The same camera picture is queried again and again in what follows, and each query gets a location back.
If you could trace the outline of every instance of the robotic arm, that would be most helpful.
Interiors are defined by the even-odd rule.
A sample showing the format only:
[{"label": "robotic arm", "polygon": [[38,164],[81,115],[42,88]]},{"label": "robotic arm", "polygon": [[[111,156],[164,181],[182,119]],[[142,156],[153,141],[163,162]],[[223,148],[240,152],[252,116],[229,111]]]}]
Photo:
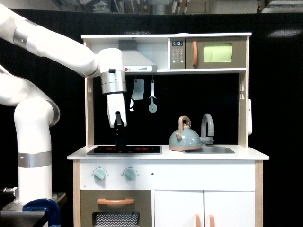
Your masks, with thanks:
[{"label": "robotic arm", "polygon": [[124,127],[127,125],[123,96],[126,82],[119,49],[105,49],[96,55],[84,45],[39,26],[1,4],[0,37],[37,56],[52,59],[83,77],[101,76],[110,127],[115,127],[118,112]]},{"label": "robotic arm", "polygon": [[[43,28],[0,4],[0,37],[29,52],[52,59],[83,77],[101,76],[107,95],[109,125],[116,130],[116,146],[124,150],[126,82],[122,52],[109,48],[94,54],[84,45]],[[49,127],[60,118],[58,106],[30,81],[0,66],[0,104],[17,106],[19,201],[52,197]]]}]

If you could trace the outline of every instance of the black cooktop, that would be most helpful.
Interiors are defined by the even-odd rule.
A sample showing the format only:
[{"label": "black cooktop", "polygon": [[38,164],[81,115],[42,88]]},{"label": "black cooktop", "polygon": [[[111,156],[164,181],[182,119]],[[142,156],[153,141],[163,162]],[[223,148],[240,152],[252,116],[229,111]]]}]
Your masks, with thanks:
[{"label": "black cooktop", "polygon": [[98,146],[89,151],[87,155],[112,155],[112,154],[162,154],[161,146],[127,146],[126,151],[118,150],[115,146]]}]

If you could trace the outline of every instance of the light blue kettle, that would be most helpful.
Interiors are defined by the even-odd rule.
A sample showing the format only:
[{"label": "light blue kettle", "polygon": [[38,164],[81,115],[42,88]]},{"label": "light blue kettle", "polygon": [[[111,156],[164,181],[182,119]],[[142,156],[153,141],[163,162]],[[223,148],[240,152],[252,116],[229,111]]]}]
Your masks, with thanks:
[{"label": "light blue kettle", "polygon": [[169,150],[197,150],[202,147],[199,135],[190,129],[191,121],[187,116],[179,118],[179,129],[169,139]]}]

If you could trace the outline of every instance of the sink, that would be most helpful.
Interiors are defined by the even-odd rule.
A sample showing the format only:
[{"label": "sink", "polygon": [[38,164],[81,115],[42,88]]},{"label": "sink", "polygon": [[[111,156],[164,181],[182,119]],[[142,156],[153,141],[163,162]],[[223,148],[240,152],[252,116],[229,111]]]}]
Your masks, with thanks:
[{"label": "sink", "polygon": [[198,150],[184,150],[184,154],[235,154],[229,148],[224,147],[207,147],[203,146],[201,149]]}]

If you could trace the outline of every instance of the microwave keypad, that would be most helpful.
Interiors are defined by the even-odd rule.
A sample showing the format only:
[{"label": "microwave keypad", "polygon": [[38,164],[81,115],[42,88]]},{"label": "microwave keypad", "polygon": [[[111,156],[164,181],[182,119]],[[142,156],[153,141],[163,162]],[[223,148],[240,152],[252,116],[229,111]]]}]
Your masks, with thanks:
[{"label": "microwave keypad", "polygon": [[170,68],[185,69],[185,40],[170,39]]}]

